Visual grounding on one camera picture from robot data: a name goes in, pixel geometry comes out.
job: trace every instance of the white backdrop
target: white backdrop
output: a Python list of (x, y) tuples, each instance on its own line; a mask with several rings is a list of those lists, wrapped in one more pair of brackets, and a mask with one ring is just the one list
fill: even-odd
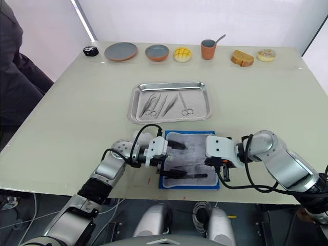
[(21, 53), (53, 81), (90, 39), (69, 0), (6, 0), (24, 30)]
[(311, 46), (303, 56), (304, 61), (310, 68), (323, 90), (328, 95), (328, 20), (313, 40)]
[(328, 13), (327, 0), (79, 0), (98, 40), (288, 46), (301, 54)]

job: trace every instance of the metal tray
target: metal tray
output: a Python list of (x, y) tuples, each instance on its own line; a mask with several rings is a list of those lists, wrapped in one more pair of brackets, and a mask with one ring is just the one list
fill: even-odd
[[(176, 97), (175, 103), (164, 115), (166, 108)], [(132, 92), (128, 119), (136, 124), (148, 124), (205, 120), (211, 115), (212, 107), (204, 83), (176, 82), (137, 86)]]

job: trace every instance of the bread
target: bread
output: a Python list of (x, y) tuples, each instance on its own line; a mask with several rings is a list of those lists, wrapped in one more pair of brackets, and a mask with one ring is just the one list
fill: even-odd
[(276, 58), (276, 52), (274, 50), (260, 50), (257, 55), (257, 59), (262, 62), (272, 62)]
[(174, 51), (173, 58), (180, 63), (188, 62), (192, 57), (192, 53), (185, 47), (179, 47)]
[(235, 50), (232, 53), (231, 61), (235, 64), (240, 65), (241, 67), (248, 67), (254, 63), (254, 57), (248, 55), (240, 50)]

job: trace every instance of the spoon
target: spoon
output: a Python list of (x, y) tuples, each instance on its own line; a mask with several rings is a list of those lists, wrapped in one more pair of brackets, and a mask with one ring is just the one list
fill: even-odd
[(223, 39), (226, 35), (222, 35), (221, 37), (219, 37), (219, 39), (215, 42), (215, 44), (217, 44), (221, 39)]

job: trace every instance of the toast slice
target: toast slice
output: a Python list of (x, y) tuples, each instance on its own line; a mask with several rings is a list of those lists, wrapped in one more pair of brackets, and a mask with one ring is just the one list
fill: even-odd
[(241, 67), (248, 67), (254, 63), (254, 57), (248, 55), (240, 50), (235, 50), (232, 53), (231, 61), (235, 64), (240, 65)]

